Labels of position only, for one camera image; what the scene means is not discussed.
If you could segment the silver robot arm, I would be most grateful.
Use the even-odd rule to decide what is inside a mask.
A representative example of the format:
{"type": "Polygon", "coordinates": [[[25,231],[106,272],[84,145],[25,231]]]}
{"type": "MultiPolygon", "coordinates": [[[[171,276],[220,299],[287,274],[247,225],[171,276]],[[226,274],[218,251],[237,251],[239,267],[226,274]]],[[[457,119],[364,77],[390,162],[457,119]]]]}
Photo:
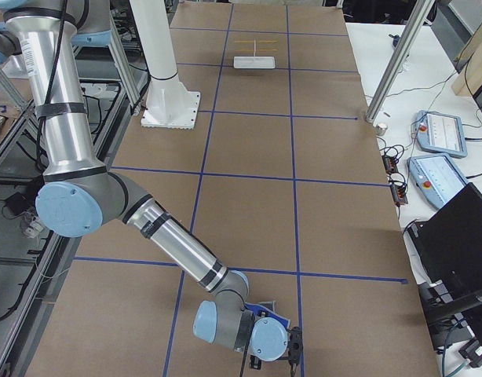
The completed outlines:
{"type": "Polygon", "coordinates": [[[94,151],[72,49],[76,34],[109,44],[107,1],[0,1],[5,27],[19,42],[47,153],[35,208],[42,223],[75,238],[119,219],[158,245],[214,300],[202,302],[194,335],[243,354],[243,364],[289,360],[301,334],[273,308],[247,302],[249,282],[231,270],[144,188],[108,170],[94,151]]]}
{"type": "Polygon", "coordinates": [[[19,39],[10,32],[4,22],[0,22],[0,65],[11,56],[22,54],[19,39]]]}

